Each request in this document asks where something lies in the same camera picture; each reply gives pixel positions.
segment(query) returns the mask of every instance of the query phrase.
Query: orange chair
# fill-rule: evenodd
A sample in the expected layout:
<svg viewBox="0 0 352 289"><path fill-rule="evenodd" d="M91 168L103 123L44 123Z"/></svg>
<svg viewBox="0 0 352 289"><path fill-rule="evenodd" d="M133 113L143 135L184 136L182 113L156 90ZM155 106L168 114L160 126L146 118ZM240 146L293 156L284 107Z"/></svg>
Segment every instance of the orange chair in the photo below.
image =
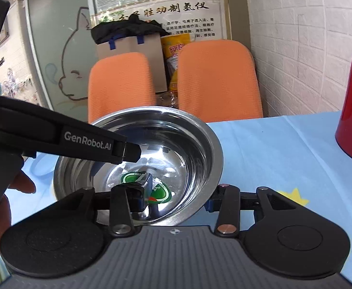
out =
<svg viewBox="0 0 352 289"><path fill-rule="evenodd" d="M237 41L199 41L179 53L179 109L204 122L261 118L250 51Z"/></svg>
<svg viewBox="0 0 352 289"><path fill-rule="evenodd" d="M129 107L156 105L146 56L130 52L98 61L90 71L88 121Z"/></svg>

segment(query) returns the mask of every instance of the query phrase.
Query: yellow star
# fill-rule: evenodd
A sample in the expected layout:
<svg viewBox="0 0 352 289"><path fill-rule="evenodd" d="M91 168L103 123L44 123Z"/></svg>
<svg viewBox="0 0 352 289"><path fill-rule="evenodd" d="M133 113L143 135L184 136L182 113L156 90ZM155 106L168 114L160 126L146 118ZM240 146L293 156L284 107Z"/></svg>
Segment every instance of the yellow star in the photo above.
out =
<svg viewBox="0 0 352 289"><path fill-rule="evenodd" d="M291 200L293 200L294 202L300 204L301 206L306 206L306 204L309 202L309 200L306 199L302 199L300 197L300 193L298 188L295 188L294 190L292 190L291 193L287 193L284 191L278 191L281 195L285 196L286 198L289 198Z"/></svg>

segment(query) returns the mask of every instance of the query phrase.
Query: metal bowl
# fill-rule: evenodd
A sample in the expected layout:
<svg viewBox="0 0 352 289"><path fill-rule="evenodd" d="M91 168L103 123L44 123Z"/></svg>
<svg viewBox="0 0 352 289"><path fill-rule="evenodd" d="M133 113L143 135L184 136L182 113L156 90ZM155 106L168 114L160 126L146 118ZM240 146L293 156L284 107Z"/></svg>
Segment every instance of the metal bowl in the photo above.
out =
<svg viewBox="0 0 352 289"><path fill-rule="evenodd" d="M172 197L169 202L150 204L142 213L132 213L134 224L174 226L197 212L219 183L220 142L206 123L191 114L167 107L135 107L93 124L139 144L141 158L137 163L114 165L60 157L54 172L58 199L89 186L96 192L109 191L128 172L150 172L153 179L166 184ZM99 223L107 225L108 219L109 211L98 211Z"/></svg>

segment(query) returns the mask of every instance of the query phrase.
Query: brick wall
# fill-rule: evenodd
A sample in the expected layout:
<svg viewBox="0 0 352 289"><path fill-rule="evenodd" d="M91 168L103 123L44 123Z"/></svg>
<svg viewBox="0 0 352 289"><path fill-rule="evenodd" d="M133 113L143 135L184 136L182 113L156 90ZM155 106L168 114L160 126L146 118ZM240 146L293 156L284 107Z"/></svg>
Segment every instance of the brick wall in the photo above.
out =
<svg viewBox="0 0 352 289"><path fill-rule="evenodd" d="M4 63L0 66L2 95L10 96L9 87L11 87L13 97L36 104L39 99L26 59L17 3L11 5L7 22L9 37L0 45L0 60L4 58ZM9 80L9 68L13 72L13 84Z"/></svg>
<svg viewBox="0 0 352 289"><path fill-rule="evenodd" d="M266 116L343 107L352 59L352 0L247 0Z"/></svg>

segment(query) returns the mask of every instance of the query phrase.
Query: blue tablecloth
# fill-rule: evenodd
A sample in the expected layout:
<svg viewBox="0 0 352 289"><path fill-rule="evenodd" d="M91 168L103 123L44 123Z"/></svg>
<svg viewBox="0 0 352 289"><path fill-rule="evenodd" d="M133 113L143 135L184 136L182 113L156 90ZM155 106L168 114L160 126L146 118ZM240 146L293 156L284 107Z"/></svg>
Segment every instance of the blue tablecloth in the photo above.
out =
<svg viewBox="0 0 352 289"><path fill-rule="evenodd" d="M340 225L351 241L342 274L352 282L352 159L337 145L334 133L340 113L281 116L210 123L224 153L221 183L254 192L258 186L291 193L298 188L306 207ZM8 190L13 223L54 202L49 185L56 156L39 154L23 170L36 182L37 193ZM183 225L211 225L217 213L200 209ZM241 212L241 228L254 223Z"/></svg>

